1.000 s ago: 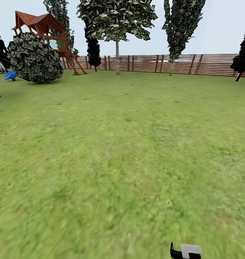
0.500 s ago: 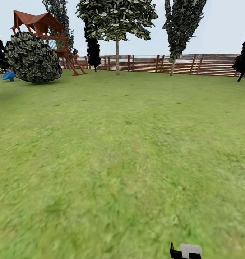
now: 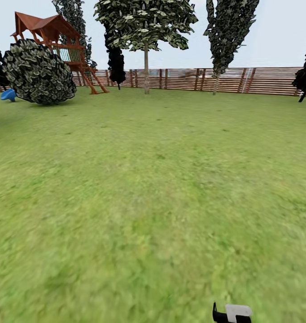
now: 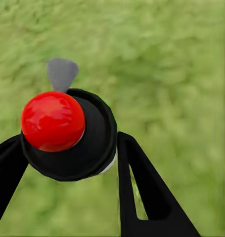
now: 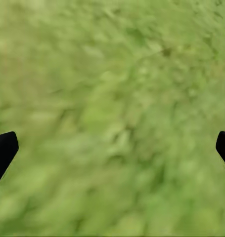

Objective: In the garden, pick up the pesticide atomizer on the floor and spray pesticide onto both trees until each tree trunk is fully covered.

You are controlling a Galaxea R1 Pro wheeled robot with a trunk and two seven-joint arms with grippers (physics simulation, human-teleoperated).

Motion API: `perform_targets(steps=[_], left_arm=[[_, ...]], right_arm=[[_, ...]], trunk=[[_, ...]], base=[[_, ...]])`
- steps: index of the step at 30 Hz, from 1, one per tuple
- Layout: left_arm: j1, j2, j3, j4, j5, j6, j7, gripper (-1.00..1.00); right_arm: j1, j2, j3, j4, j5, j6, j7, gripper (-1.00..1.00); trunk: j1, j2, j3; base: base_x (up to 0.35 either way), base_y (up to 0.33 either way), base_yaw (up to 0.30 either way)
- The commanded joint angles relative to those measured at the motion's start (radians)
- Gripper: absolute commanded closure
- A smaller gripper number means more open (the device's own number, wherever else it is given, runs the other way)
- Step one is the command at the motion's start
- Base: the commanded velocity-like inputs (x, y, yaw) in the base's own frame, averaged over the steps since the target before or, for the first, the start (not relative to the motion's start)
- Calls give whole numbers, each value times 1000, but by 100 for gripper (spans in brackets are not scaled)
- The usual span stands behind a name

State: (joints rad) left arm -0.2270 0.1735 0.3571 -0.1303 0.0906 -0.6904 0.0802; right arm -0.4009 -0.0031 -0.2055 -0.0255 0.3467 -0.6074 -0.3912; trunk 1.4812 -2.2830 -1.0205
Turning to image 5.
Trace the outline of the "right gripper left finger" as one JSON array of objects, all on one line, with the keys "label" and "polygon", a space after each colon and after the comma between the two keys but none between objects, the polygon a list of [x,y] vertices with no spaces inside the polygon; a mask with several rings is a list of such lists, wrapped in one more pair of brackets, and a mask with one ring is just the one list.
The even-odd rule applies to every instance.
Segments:
[{"label": "right gripper left finger", "polygon": [[14,131],[0,134],[0,179],[19,149]]}]

